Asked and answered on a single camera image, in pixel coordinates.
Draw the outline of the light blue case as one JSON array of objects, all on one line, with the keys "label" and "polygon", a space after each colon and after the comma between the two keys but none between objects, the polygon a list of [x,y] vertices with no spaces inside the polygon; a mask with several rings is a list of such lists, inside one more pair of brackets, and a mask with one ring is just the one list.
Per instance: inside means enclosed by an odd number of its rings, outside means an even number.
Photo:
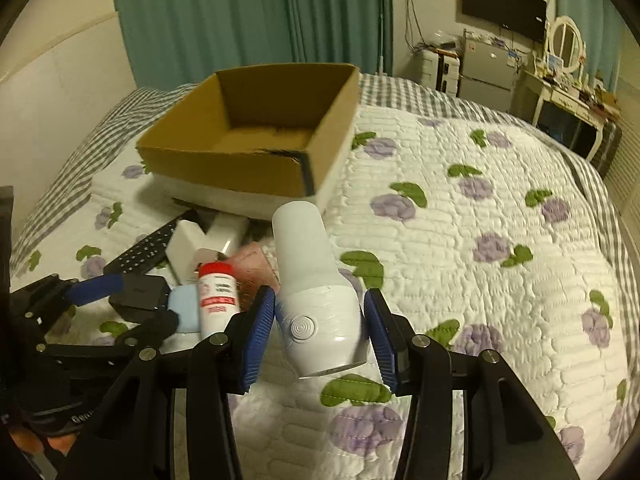
[{"label": "light blue case", "polygon": [[171,289],[168,309],[178,315],[178,333],[194,334],[200,331],[198,288],[195,284],[179,285]]}]

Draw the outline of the black remote control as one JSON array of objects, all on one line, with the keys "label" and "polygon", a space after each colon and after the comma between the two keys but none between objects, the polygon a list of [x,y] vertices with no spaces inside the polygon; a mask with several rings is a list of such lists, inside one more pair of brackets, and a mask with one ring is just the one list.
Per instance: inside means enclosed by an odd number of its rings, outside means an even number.
[{"label": "black remote control", "polygon": [[166,259],[166,248],[180,220],[198,223],[198,213],[189,209],[151,234],[145,235],[126,252],[107,263],[103,274],[147,274],[153,270]]}]

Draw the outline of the red capped white bottle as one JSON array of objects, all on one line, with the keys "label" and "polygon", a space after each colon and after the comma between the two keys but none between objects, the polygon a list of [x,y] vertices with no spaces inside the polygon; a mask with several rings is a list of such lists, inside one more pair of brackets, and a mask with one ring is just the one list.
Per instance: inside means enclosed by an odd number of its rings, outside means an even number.
[{"label": "red capped white bottle", "polygon": [[222,333],[233,315],[241,312],[238,285],[229,263],[215,261],[198,267],[198,318],[200,334]]}]

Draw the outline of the white 66W charger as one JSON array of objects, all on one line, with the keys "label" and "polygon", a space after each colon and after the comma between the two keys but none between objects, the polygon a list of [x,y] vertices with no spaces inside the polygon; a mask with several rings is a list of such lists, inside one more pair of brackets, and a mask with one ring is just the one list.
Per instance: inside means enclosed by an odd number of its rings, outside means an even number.
[{"label": "white 66W charger", "polygon": [[196,280],[196,269],[208,257],[206,236],[200,226],[179,220],[166,247],[166,257],[180,285]]}]

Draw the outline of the red patterned wallet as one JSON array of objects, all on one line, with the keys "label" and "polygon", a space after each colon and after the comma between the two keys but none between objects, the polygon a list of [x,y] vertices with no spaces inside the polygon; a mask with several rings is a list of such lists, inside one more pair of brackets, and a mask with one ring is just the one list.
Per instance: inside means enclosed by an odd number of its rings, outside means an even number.
[{"label": "red patterned wallet", "polygon": [[253,304],[258,289],[270,287],[274,292],[280,289],[280,283],[270,266],[262,248],[257,243],[241,247],[236,254],[226,260],[233,270],[238,284],[240,308],[247,311]]}]

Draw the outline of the white handheld device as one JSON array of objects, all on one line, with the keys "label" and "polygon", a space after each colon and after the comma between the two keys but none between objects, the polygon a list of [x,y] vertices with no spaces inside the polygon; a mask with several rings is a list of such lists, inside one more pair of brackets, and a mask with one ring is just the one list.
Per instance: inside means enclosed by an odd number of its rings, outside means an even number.
[{"label": "white handheld device", "polygon": [[300,378],[367,362],[361,302],[338,270],[316,205],[296,200],[272,217],[280,292],[276,319],[285,357]]}]

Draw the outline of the white plug adapter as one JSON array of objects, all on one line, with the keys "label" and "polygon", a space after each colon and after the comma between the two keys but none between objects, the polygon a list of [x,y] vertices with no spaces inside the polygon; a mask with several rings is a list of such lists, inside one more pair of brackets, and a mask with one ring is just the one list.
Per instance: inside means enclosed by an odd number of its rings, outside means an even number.
[{"label": "white plug adapter", "polygon": [[207,245],[219,258],[230,258],[242,246],[249,226],[249,218],[218,212],[205,232]]}]

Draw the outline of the floral white quilt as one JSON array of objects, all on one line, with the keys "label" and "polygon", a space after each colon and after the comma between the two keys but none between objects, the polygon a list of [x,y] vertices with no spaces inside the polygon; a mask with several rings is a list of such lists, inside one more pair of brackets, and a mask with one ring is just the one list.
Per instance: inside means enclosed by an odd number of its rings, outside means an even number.
[{"label": "floral white quilt", "polygon": [[[598,177],[520,126],[364,106],[355,132],[324,214],[340,270],[447,348],[499,351],[598,478],[639,411],[638,288]],[[373,363],[298,379],[272,335],[232,403],[243,474],[392,478],[409,406]]]}]

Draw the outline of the brown cardboard box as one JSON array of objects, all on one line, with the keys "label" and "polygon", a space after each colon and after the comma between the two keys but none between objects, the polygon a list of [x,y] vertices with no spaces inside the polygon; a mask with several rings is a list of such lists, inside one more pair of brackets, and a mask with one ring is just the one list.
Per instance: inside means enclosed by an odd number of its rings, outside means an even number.
[{"label": "brown cardboard box", "polygon": [[260,64],[220,70],[138,140],[166,193],[183,203],[268,220],[282,205],[326,205],[355,136],[360,70]]}]

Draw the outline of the teal curtain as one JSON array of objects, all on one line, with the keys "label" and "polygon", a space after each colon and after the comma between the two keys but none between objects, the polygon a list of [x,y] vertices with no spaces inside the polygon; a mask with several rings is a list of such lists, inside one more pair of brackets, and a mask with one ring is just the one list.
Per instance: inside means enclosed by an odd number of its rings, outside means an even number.
[{"label": "teal curtain", "polygon": [[134,81],[170,90],[262,63],[393,65],[392,0],[114,0]]},{"label": "teal curtain", "polygon": [[600,73],[604,88],[613,90],[617,81],[623,19],[611,0],[556,0],[556,14],[569,16],[578,26],[587,46],[585,72]]}]

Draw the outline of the white dressing table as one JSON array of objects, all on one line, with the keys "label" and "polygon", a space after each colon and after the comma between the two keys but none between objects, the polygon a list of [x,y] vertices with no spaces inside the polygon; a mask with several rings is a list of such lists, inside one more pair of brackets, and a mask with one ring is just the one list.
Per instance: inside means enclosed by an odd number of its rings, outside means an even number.
[{"label": "white dressing table", "polygon": [[605,172],[622,143],[622,114],[615,107],[587,103],[529,70],[521,70],[510,113]]}]

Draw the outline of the silver mini fridge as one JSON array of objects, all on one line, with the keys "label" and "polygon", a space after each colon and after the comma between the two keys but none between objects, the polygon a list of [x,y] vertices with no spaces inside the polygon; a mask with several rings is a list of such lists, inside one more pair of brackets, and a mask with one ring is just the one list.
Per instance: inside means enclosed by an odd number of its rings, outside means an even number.
[{"label": "silver mini fridge", "polygon": [[465,39],[458,97],[498,112],[508,112],[521,60],[521,55],[514,51]]}]

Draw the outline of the white oval mirror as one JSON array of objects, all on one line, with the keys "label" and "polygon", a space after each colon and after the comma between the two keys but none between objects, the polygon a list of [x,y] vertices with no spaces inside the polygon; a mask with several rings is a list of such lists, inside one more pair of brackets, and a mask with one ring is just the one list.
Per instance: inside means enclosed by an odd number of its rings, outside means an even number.
[{"label": "white oval mirror", "polygon": [[562,61],[562,69],[566,74],[579,70],[586,62],[586,43],[582,33],[572,18],[567,15],[558,16],[547,32],[546,49],[548,55]]}]

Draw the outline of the teal right curtain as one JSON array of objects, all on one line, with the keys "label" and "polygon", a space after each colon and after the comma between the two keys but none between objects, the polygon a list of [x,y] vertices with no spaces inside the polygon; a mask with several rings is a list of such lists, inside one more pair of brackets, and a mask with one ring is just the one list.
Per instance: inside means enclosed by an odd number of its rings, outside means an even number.
[{"label": "teal right curtain", "polygon": [[623,19],[611,0],[556,0],[556,14],[569,16],[578,26],[587,46],[585,72],[600,73],[604,88],[613,90],[617,81]]}]

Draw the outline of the black wall television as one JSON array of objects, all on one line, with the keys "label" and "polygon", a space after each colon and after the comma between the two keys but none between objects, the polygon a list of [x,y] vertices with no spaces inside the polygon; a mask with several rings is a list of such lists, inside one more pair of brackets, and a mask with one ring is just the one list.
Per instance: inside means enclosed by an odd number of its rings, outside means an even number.
[{"label": "black wall television", "polygon": [[544,0],[461,0],[461,12],[494,23],[537,44],[544,42],[547,21]]}]

